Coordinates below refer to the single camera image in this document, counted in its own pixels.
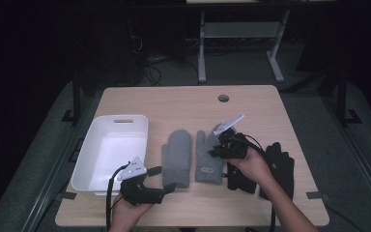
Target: table leg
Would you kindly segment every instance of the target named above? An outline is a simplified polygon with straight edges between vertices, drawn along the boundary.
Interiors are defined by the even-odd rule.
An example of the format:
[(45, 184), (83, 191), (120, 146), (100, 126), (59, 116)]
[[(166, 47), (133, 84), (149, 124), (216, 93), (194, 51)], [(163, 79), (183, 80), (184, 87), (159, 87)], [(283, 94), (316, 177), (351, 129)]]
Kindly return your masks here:
[(276, 37), (275, 37), (275, 45), (273, 46), (272, 50), (267, 51), (267, 57), (270, 61), (270, 65), (273, 71), (273, 75), (275, 76), (275, 79), (277, 82), (283, 82), (284, 76), (282, 75), (281, 69), (278, 66), (278, 63), (276, 62), (276, 52), (279, 49), (279, 45), (281, 44), (282, 36), (284, 35), (285, 26), (288, 21), (290, 11), (285, 11), (284, 15), (282, 16), (282, 20), (279, 23)]
[(198, 54), (198, 82), (205, 83), (206, 80), (206, 61), (204, 60), (204, 12), (202, 12), (200, 22), (200, 52)]

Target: black cable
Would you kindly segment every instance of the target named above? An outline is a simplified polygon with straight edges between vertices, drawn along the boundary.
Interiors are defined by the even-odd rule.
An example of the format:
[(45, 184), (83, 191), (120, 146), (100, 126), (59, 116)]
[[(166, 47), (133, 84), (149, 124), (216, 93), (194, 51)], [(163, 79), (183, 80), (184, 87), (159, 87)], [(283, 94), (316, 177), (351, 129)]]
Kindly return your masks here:
[(107, 195), (106, 195), (106, 226), (107, 231), (110, 229), (110, 215), (111, 215), (111, 207), (110, 207), (110, 201), (111, 201), (111, 191), (113, 190), (113, 184), (114, 184), (114, 178), (116, 177), (117, 173), (119, 173), (121, 170), (128, 167), (130, 162), (124, 166), (119, 167), (111, 176), (109, 179), (109, 183), (107, 186)]
[[(151, 67), (151, 66), (146, 66), (145, 68), (147, 68), (148, 71), (149, 71), (149, 72), (144, 72), (144, 75), (150, 81), (150, 85), (151, 86), (161, 85), (160, 84), (160, 81), (161, 81), (161, 71), (159, 69), (157, 69), (155, 67)], [(154, 78), (152, 70), (154, 70), (154, 71), (157, 72), (157, 74), (158, 74), (157, 79)]]
[[(234, 53), (238, 50), (237, 46), (234, 46), (234, 48), (232, 48), (231, 46), (229, 46), (225, 43), (218, 43), (217, 47), (214, 47), (215, 50), (210, 51), (210, 49), (212, 48), (211, 46), (213, 46), (210, 43), (215, 44), (215, 43), (212, 42), (212, 40), (207, 40), (207, 43), (205, 43), (205, 47), (206, 47), (205, 49), (207, 50), (205, 53), (206, 53), (207, 56), (224, 56), (224, 55)], [(225, 47), (226, 51), (220, 52), (221, 47)]]
[(110, 209), (113, 210), (114, 206), (123, 198), (123, 196), (121, 196), (116, 202), (113, 203), (113, 205), (111, 206)]
[(261, 144), (257, 141), (257, 139), (253, 138), (253, 137), (250, 136), (250, 135), (246, 135), (246, 134), (244, 134), (244, 136), (245, 136), (245, 137), (249, 137), (250, 139), (254, 140), (254, 141), (258, 144), (258, 147), (260, 147), (261, 150), (264, 150), (264, 149), (262, 148)]
[(330, 206), (328, 205), (325, 205), (325, 207), (330, 210), (331, 212), (335, 213), (336, 215), (340, 216), (341, 218), (343, 218), (344, 220), (348, 221), (348, 223), (350, 223), (354, 228), (356, 228), (358, 231), (360, 232), (366, 232), (364, 229), (362, 229), (360, 226), (358, 226), (356, 223), (354, 223), (353, 221), (351, 221), (349, 218), (347, 218), (346, 216), (342, 215), (341, 213), (337, 212), (336, 210), (332, 209)]
[(161, 72), (157, 68), (152, 67), (151, 65), (155, 65), (155, 64), (158, 64), (158, 63), (162, 63), (162, 62), (169, 62), (169, 61), (184, 62), (186, 64), (189, 64), (195, 70), (195, 72), (198, 74), (197, 67), (195, 67), (194, 64), (192, 64), (191, 62), (189, 62), (185, 59), (179, 58), (179, 57), (173, 57), (173, 56), (166, 57), (166, 58), (163, 58), (163, 59), (158, 60), (158, 61), (149, 62), (149, 65), (146, 65), (146, 68), (151, 68), (151, 69), (156, 70), (158, 72), (158, 75), (159, 75), (158, 80), (154, 80), (153, 75), (151, 74), (151, 72), (150, 72), (150, 76), (146, 75), (146, 77), (151, 81), (152, 86), (159, 85), (159, 82), (161, 80)]
[(271, 210), (271, 225), (270, 225), (270, 232), (273, 232), (275, 230), (275, 210), (272, 207)]
[(297, 84), (294, 84), (293, 86), (290, 86), (290, 87), (288, 87), (286, 89), (283, 89), (283, 90), (278, 90), (278, 92), (279, 93), (293, 93), (293, 92), (297, 91), (298, 89), (302, 88), (303, 86), (311, 83), (312, 81), (324, 76), (327, 73), (330, 73), (331, 71), (333, 71), (334, 68), (335, 68), (334, 65), (329, 65), (329, 66), (321, 69), (320, 71), (309, 75), (306, 79), (298, 82)]
[(241, 142), (242, 144), (245, 144), (246, 146), (248, 147), (251, 147), (252, 149), (254, 149), (255, 151), (258, 152), (258, 154), (261, 155), (261, 157), (266, 161), (267, 164), (270, 164), (271, 162), (269, 161), (268, 157), (266, 156), (266, 153), (263, 149), (259, 148), (258, 146), (256, 146), (255, 144), (249, 142), (249, 141), (244, 141), (242, 139), (239, 139), (239, 138), (234, 138), (234, 137), (231, 137), (231, 138), (227, 138), (228, 140), (233, 140), (233, 141), (238, 141), (238, 142)]

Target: metal frame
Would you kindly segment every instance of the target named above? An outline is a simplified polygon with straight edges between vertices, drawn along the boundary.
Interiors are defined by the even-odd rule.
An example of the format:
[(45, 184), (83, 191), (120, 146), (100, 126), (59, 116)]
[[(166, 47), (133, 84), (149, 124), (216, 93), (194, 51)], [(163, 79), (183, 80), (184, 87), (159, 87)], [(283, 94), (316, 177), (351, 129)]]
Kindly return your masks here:
[(267, 51), (273, 75), (276, 81), (283, 82), (284, 77), (276, 62), (276, 53), (284, 35), (289, 10), (284, 11), (280, 21), (276, 22), (206, 22), (204, 12), (200, 20), (200, 51), (198, 53), (198, 82), (207, 81), (204, 58), (205, 38), (275, 38), (272, 50)]
[(346, 123), (344, 124), (345, 119), (338, 116), (337, 114), (338, 112), (335, 111), (338, 110), (337, 106), (335, 108), (335, 105), (331, 102), (331, 100), (328, 97), (323, 97), (323, 101), (326, 108), (330, 109), (328, 113), (333, 119), (333, 122), (335, 123), (336, 127), (339, 128), (339, 131), (342, 133), (342, 136), (346, 139), (349, 148), (352, 150), (357, 165), (360, 168), (360, 173), (364, 177), (368, 187), (371, 190), (371, 165), (365, 158), (365, 155), (360, 149), (360, 147), (357, 145), (357, 142), (354, 136), (349, 131), (348, 127), (346, 126)]

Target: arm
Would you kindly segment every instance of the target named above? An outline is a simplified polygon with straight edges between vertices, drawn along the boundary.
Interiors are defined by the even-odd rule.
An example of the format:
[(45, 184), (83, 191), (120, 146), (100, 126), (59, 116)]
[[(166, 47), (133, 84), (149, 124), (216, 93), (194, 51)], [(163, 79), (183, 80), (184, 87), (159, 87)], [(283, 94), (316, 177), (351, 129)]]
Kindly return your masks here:
[(318, 231), (276, 182), (266, 162), (255, 150), (248, 148), (245, 159), (229, 159), (228, 161), (261, 187), (272, 203), (284, 230)]
[(113, 208), (109, 232), (129, 232), (137, 221), (152, 207), (153, 205), (151, 204), (133, 206), (125, 199), (121, 199)]

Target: table top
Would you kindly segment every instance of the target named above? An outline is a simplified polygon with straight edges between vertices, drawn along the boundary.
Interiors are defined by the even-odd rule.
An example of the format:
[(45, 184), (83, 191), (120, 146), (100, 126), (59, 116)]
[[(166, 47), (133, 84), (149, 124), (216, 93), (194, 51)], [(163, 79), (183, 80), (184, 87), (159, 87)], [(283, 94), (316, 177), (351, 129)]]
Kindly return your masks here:
[[(218, 96), (226, 95), (228, 102)], [(266, 148), (279, 142), (295, 159), (294, 203), (315, 225), (328, 224), (322, 199), (308, 199), (318, 191), (304, 158), (287, 112), (275, 87), (184, 86), (109, 88), (103, 93), (95, 118), (101, 115), (142, 114), (149, 119), (147, 167), (161, 165), (161, 146), (176, 130), (187, 130), (192, 140), (190, 186), (167, 194), (137, 223), (138, 226), (254, 226), (269, 225), (271, 203), (255, 194), (221, 186), (196, 183), (195, 139), (199, 130), (209, 133), (221, 121), (239, 114), (245, 117), (235, 128), (253, 136)], [(161, 175), (146, 179), (150, 188), (161, 188)], [(63, 199), (56, 223), (61, 226), (104, 226), (105, 197), (91, 198), (77, 193), (74, 200)]]

